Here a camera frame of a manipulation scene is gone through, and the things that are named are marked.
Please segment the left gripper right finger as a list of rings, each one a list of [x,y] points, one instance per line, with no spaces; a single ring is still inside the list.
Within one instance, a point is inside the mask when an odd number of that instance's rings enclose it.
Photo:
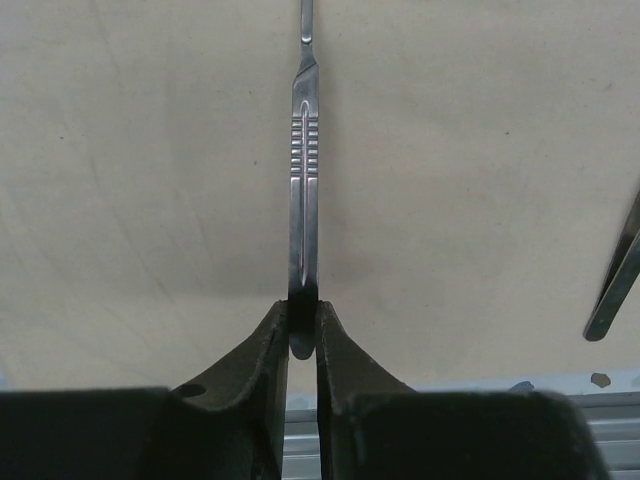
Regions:
[[[315,320],[325,479],[606,479],[587,423],[546,391],[417,392],[353,341],[328,302]]]

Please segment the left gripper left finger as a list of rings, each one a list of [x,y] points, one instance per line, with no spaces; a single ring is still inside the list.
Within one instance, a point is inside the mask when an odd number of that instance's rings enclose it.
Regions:
[[[175,389],[4,392],[4,479],[278,479],[286,305]]]

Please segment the steel scalpel handle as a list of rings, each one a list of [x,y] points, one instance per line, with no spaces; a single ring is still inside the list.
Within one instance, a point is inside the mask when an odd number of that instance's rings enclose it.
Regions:
[[[314,2],[300,2],[300,65],[292,84],[287,316],[293,355],[315,349],[318,285],[319,66],[313,51]]]

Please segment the beige cloth wrap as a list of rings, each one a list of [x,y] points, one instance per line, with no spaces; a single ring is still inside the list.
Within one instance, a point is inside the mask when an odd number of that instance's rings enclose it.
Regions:
[[[1,5],[1,375],[177,385],[287,291],[294,1]],[[582,331],[639,186],[635,1],[319,1],[320,294],[416,387],[639,385]]]

